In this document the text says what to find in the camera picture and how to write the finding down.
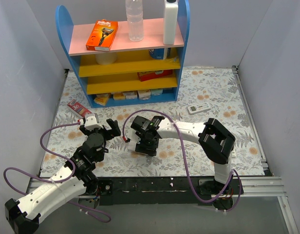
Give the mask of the red white remote control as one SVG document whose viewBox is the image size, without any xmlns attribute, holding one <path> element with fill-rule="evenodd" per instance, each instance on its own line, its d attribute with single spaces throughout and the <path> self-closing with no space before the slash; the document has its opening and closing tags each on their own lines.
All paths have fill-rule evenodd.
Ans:
<svg viewBox="0 0 300 234">
<path fill-rule="evenodd" d="M 128 144 L 128 151 L 129 152 L 136 152 L 136 145 L 137 143 L 135 141 L 129 141 L 129 144 Z"/>
</svg>

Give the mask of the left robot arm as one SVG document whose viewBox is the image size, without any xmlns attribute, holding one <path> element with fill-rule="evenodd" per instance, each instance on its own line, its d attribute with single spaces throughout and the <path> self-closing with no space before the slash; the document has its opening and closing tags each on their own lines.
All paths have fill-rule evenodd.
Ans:
<svg viewBox="0 0 300 234">
<path fill-rule="evenodd" d="M 96 163 L 102 162 L 108 153 L 107 141 L 121 135 L 118 122 L 107 120 L 110 129 L 98 122 L 94 114 L 80 119 L 77 124 L 87 139 L 73 156 L 49 179 L 19 198 L 5 203 L 6 220 L 16 234 L 33 234 L 39 224 L 53 211 L 79 195 L 98 198 L 111 192 L 110 180 L 99 180 L 93 173 Z"/>
</svg>

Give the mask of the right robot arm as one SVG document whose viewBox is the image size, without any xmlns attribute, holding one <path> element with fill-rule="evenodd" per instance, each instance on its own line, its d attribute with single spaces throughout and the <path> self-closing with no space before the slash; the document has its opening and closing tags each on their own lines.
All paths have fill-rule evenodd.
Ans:
<svg viewBox="0 0 300 234">
<path fill-rule="evenodd" d="M 230 155 L 235 137 L 217 119 L 205 123 L 174 122 L 166 117 L 154 116 L 151 120 L 136 116 L 127 134 L 129 150 L 155 156 L 160 139 L 182 139 L 199 144 L 214 163 L 215 190 L 221 194 L 232 188 L 229 179 L 232 170 Z"/>
</svg>

